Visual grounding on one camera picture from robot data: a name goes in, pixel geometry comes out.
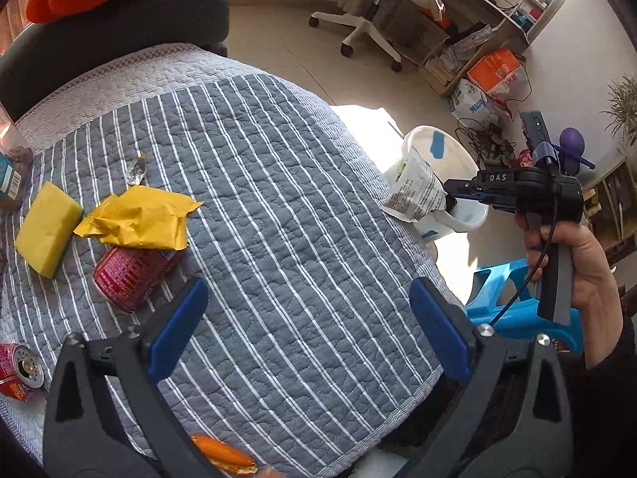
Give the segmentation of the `right hand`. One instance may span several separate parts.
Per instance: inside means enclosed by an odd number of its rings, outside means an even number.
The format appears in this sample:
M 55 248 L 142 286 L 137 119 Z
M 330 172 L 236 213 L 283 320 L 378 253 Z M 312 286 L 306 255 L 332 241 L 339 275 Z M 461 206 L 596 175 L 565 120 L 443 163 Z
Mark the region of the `right hand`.
M 524 247 L 529 268 L 537 264 L 532 280 L 540 280 L 549 264 L 549 256 L 541 257 L 542 242 L 549 239 L 551 227 L 531 228 L 522 215 L 515 217 L 524 234 Z M 552 240 L 571 248 L 573 290 L 571 305 L 580 312 L 587 369 L 601 364 L 620 341 L 624 320 L 617 281 L 611 273 L 606 255 L 593 233 L 584 225 L 560 221 L 552 232 Z

